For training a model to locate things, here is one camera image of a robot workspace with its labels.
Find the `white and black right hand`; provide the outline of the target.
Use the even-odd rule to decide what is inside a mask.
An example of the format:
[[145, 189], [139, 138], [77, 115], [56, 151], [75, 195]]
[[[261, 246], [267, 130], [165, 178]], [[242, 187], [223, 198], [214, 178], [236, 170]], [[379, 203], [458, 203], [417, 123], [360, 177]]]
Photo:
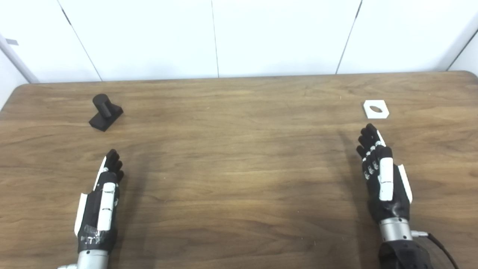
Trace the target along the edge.
[[396, 165], [388, 147], [373, 124], [361, 129], [357, 153], [368, 191], [368, 210], [379, 223], [388, 218], [410, 219], [413, 193], [404, 165]]

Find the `white and black left hand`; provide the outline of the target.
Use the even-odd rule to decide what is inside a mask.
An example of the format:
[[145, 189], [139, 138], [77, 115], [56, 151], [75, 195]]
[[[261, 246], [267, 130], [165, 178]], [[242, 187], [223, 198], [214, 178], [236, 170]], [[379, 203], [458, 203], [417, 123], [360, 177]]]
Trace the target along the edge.
[[74, 232], [77, 251], [101, 250], [110, 254], [118, 237], [116, 222], [120, 183], [124, 177], [122, 162], [115, 149], [103, 158], [92, 191], [81, 194]]

